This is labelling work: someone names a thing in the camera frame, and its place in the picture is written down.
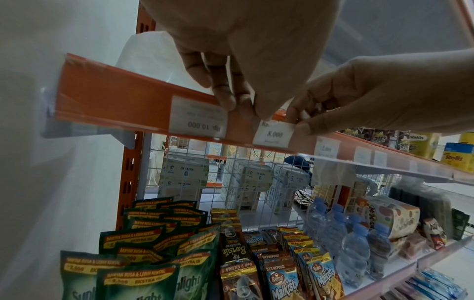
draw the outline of water bottle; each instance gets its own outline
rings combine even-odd
[[[360,222],[362,222],[361,216],[359,216],[358,214],[350,214],[349,218],[346,221],[347,233],[351,233],[354,225],[359,224]]]
[[[308,206],[308,209],[306,210],[306,220],[305,220],[305,224],[303,226],[303,228],[304,228],[303,230],[308,236],[311,236],[310,235],[311,228],[308,226],[308,219],[309,219],[310,215],[313,213],[313,211],[316,209],[316,206],[318,204],[324,204],[324,203],[325,203],[325,201],[324,201],[323,197],[315,197],[315,199],[313,200],[313,203],[311,203]]]
[[[327,219],[332,220],[335,212],[342,213],[343,211],[344,207],[342,205],[334,204],[331,208],[331,211],[327,213]]]
[[[317,204],[316,208],[308,215],[307,235],[313,239],[316,245],[321,245],[321,238],[326,227],[326,204]]]
[[[362,224],[354,225],[354,231],[342,241],[342,250],[336,262],[341,279],[350,287],[358,288],[364,280],[370,258],[367,242],[369,230]]]
[[[384,277],[384,269],[389,260],[392,245],[389,240],[390,227],[375,223],[374,228],[367,235],[367,242],[370,246],[368,273],[370,278],[377,281]]]
[[[346,216],[343,213],[334,212],[333,220],[327,222],[326,231],[323,236],[322,247],[329,251],[335,260],[342,246],[342,240],[347,235]]]

